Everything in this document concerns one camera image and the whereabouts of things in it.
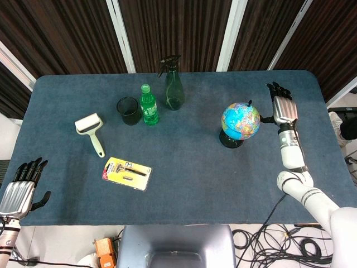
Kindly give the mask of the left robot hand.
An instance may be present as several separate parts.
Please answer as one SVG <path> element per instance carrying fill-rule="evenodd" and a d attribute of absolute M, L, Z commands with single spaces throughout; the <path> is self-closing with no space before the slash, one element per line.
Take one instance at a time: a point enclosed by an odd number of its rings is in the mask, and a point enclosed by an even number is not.
<path fill-rule="evenodd" d="M 34 203 L 33 195 L 48 161 L 41 157 L 20 165 L 13 180 L 7 185 L 1 200 L 1 219 L 9 222 L 20 220 L 49 201 L 51 192 L 47 191 L 43 198 Z"/>

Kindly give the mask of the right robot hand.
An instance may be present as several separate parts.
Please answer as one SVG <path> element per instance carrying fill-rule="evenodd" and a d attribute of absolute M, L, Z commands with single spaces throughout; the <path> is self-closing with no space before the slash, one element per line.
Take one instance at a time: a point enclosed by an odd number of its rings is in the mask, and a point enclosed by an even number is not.
<path fill-rule="evenodd" d="M 274 123 L 275 125 L 293 125 L 298 120 L 297 107 L 292 99 L 291 92 L 278 83 L 267 83 L 272 101 L 273 115 L 270 117 L 260 116 L 262 123 Z"/>

